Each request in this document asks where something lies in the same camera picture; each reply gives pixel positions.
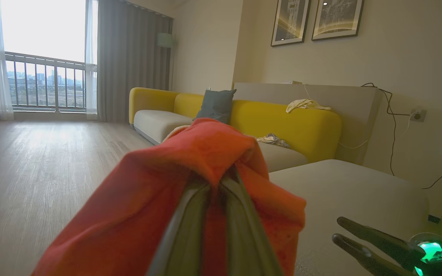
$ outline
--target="metal railing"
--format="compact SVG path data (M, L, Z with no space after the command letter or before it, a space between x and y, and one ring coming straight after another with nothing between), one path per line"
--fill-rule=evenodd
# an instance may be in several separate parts
M13 108L86 111L83 62L6 52Z

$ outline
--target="red towel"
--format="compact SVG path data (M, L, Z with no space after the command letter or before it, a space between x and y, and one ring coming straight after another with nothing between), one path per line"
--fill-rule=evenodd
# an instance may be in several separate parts
M197 119L161 145L130 152L40 259L33 275L144 275L191 171L214 187L203 236L202 274L226 275L226 217L216 186L235 164L284 274L294 273L304 199L269 181L256 140Z

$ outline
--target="green light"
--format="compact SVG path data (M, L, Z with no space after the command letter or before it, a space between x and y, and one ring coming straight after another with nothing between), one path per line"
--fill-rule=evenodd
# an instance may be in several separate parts
M421 259L425 263L437 259L437 253L442 252L442 247L439 243L423 243L419 246L426 251L426 255Z
M417 275L424 276L424 272L422 272L422 269L420 269L418 267L416 267L416 272L417 272Z
M438 259L442 259L442 247L439 243L423 243L419 246L426 252L426 255L421 259L422 262L430 263ZM424 276L424 272L422 271L422 269L418 267L415 267L415 269L417 275Z

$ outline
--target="sky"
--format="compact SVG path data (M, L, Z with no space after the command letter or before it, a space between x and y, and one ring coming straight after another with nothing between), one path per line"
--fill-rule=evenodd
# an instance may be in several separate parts
M1 0L5 51L84 62L85 0Z

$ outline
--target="power outlet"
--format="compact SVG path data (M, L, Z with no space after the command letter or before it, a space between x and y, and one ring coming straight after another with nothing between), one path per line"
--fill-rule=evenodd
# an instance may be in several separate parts
M410 117L410 120L417 121L417 122L423 122L426 118L427 110L425 109L412 109L411 114L412 117Z

